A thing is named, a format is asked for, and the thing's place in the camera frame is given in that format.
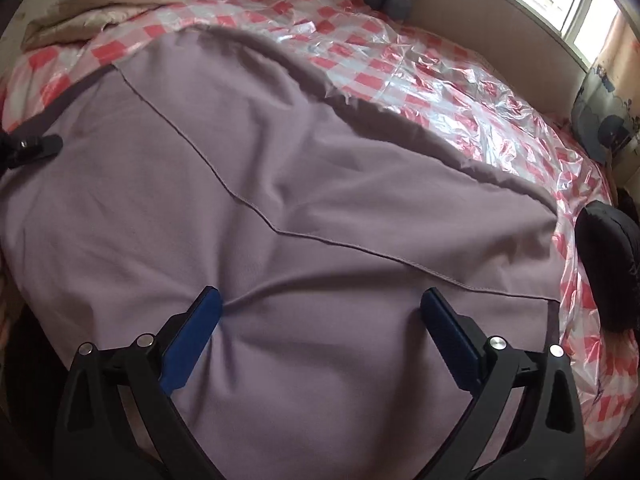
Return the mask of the lilac and purple garment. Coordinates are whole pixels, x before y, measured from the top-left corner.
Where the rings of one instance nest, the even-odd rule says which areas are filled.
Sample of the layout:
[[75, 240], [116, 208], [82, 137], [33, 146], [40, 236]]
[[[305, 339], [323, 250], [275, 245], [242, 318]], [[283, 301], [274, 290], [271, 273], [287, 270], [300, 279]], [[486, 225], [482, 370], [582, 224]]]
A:
[[409, 479], [468, 405], [420, 320], [559, 335], [555, 200], [338, 91], [251, 32], [192, 27], [14, 130], [58, 156], [1, 180], [1, 249], [64, 365], [206, 286], [224, 314], [174, 400], [230, 479]]

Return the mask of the beige quilted jacket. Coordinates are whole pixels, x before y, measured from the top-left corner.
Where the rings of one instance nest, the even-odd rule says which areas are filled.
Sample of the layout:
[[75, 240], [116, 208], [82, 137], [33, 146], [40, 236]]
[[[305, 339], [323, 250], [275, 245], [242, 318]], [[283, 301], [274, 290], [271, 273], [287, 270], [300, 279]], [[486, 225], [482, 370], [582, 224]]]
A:
[[54, 44], [86, 42], [111, 26], [132, 20], [159, 6], [184, 0], [58, 0], [26, 26], [23, 52]]

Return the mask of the black jacket on right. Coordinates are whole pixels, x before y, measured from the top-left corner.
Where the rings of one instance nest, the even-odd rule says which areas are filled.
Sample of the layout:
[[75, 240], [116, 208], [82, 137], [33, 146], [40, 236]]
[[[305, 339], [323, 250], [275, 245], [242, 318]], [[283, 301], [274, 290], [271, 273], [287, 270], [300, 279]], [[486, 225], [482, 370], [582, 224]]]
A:
[[638, 224], [623, 211], [593, 200], [578, 214], [575, 240], [601, 326], [612, 333], [638, 330]]

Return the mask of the pink blue right curtain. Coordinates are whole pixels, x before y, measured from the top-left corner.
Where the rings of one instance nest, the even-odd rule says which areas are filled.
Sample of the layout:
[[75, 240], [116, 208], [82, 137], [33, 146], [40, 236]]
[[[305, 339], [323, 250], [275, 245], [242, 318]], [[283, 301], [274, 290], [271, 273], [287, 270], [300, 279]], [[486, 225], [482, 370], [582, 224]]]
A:
[[570, 113], [574, 138], [603, 165], [639, 133], [639, 40], [618, 14]]

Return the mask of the red checkered plastic bed cover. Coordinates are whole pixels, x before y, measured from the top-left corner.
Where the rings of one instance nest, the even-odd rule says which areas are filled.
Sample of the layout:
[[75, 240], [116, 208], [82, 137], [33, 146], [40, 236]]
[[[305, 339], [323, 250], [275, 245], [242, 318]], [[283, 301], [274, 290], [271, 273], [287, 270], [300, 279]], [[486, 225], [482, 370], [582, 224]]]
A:
[[1, 79], [1, 122], [14, 129], [71, 84], [194, 24], [259, 32], [320, 67], [338, 88], [429, 128], [463, 154], [535, 182], [559, 208], [561, 341], [572, 362], [587, 463], [612, 448], [636, 407], [634, 336], [606, 336], [575, 244], [583, 206], [611, 198], [603, 172], [568, 133], [517, 96], [479, 54], [402, 26], [362, 0], [184, 0], [138, 15], [81, 46], [22, 55]]

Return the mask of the beige padded headboard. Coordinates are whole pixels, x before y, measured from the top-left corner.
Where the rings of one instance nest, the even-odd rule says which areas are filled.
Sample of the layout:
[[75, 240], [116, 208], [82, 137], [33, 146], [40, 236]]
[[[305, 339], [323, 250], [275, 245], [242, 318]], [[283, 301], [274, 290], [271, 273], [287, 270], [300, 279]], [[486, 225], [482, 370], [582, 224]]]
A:
[[413, 0], [407, 22], [480, 54], [538, 112], [570, 117], [587, 69], [516, 0]]

